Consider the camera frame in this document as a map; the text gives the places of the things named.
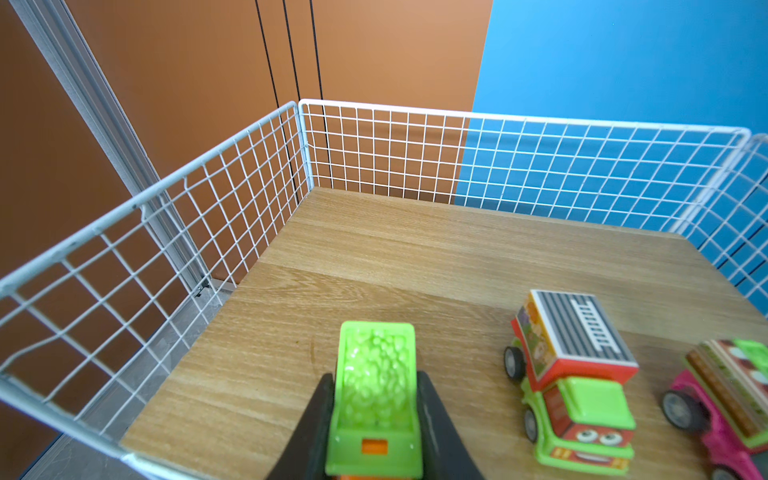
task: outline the wooden table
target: wooden table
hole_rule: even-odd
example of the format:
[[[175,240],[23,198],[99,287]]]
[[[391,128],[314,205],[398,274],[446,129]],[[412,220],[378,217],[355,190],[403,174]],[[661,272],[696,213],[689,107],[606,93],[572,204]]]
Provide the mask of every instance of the wooden table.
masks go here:
[[[539,465],[504,372],[533,288],[598,296],[640,363],[628,478],[707,477],[657,404],[693,343],[768,341],[768,323],[684,238],[316,188],[133,424],[128,449],[222,479],[263,478],[345,320],[410,322],[486,478],[586,478]]]

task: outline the wood grain surface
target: wood grain surface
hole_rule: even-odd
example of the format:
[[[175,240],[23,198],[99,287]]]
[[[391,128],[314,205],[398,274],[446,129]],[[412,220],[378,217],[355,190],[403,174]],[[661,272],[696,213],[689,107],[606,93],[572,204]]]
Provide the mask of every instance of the wood grain surface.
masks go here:
[[[705,449],[658,399],[693,343],[766,342],[768,324],[687,240],[319,187],[122,443],[214,478],[263,478],[335,366],[341,323],[398,321],[414,325],[417,366],[486,478],[588,478],[535,461],[504,372],[533,288],[597,295],[640,363],[628,478],[706,478]]]

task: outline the white wire grid panel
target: white wire grid panel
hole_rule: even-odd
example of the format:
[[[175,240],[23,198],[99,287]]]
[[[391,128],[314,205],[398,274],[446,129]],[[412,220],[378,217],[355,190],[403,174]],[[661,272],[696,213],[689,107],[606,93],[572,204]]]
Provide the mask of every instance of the white wire grid panel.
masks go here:
[[[0,280],[0,399],[189,478],[117,440],[315,185],[680,232],[760,306],[766,151],[737,127],[291,102]]]
[[[309,193],[301,143],[291,102],[0,280],[0,398],[126,455],[117,441],[213,319],[223,289]],[[166,210],[184,225],[163,244],[151,222]],[[173,249],[190,237],[196,254],[176,270]],[[193,267],[205,274],[190,284]]]

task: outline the green textured truck bed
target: green textured truck bed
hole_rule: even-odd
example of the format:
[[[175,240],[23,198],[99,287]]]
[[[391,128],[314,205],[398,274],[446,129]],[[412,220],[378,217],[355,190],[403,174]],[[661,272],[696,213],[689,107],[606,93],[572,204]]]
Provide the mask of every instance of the green textured truck bed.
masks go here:
[[[344,322],[326,474],[421,478],[415,330]]]

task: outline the tire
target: tire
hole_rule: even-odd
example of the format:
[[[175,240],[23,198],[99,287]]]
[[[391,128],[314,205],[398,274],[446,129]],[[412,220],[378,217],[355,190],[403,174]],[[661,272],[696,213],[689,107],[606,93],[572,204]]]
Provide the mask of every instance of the tire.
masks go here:
[[[661,399],[661,411],[674,427],[688,433],[701,433],[708,428],[703,406],[690,395],[669,390]]]
[[[536,443],[538,440],[538,422],[536,421],[536,415],[533,413],[531,407],[525,409],[523,414],[523,427],[525,428],[525,436],[531,443]]]
[[[516,382],[525,378],[525,355],[516,346],[508,346],[504,349],[504,369],[507,376]]]
[[[712,471],[710,480],[741,480],[741,477],[728,467],[718,465]]]

